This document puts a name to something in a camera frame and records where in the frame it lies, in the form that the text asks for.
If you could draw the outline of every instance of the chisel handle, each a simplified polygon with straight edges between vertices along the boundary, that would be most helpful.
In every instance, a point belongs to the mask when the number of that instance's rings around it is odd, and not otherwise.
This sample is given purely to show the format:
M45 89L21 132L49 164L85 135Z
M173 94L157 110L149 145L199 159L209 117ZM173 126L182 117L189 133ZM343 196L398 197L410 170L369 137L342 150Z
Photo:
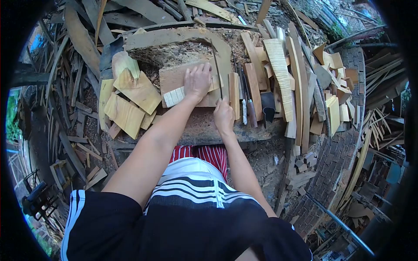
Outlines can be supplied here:
M255 117L254 104L252 103L251 99L248 99L247 101L247 111L250 116L251 127L257 128L257 118Z

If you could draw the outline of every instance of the metal rod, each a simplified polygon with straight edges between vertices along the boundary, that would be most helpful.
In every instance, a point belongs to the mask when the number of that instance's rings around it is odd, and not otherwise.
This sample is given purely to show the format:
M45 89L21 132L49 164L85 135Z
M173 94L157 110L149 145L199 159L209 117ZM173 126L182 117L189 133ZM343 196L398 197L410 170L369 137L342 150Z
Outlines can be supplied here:
M366 245L366 243L361 240L361 238L359 238L356 233L354 233L353 230L351 230L344 222L341 221L341 219L339 219L336 215L334 215L334 213L332 213L331 211L327 210L323 205L321 205L316 199L314 199L309 193L306 193L306 195L308 196L308 198L310 198L320 209L322 209L322 211L324 211L325 213L327 213L329 216L331 216L332 219L335 220L335 222L337 222L345 231L347 231L350 236L372 257L375 257L375 253L370 249L370 247L368 245Z

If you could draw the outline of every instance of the green plant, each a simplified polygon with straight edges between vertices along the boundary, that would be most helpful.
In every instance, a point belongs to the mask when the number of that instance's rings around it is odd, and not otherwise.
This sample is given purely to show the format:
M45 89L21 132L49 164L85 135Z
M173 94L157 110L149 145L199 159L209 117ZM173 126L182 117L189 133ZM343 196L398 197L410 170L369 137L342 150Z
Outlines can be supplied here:
M15 140L18 139L21 134L21 130L16 120L16 112L18 108L19 91L14 90L9 92L9 98L7 101L6 111L6 139Z

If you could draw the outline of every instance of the white stripe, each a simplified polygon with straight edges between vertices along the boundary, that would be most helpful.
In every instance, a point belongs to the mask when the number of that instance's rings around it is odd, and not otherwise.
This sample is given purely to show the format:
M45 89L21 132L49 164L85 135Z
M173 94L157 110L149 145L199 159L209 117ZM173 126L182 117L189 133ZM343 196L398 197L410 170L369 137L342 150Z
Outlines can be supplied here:
M78 206L77 206L77 192L80 197ZM84 190L74 190L71 194L73 196L73 201L71 202L71 220L69 224L67 224L65 227L65 234L62 240L62 246L61 246L62 248L61 260L62 261L68 261L67 250L68 250L69 235L70 235L71 229L74 227L75 222L80 216L81 210L83 209L84 203L86 200L86 193Z

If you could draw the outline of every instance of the small wood block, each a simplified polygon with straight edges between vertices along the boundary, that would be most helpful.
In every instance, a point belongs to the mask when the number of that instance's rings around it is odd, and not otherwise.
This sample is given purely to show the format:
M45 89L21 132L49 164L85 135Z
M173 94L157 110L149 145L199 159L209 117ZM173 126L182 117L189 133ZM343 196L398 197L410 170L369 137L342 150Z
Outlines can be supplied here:
M229 101L234 110L235 120L240 119L240 91L237 73L229 73Z

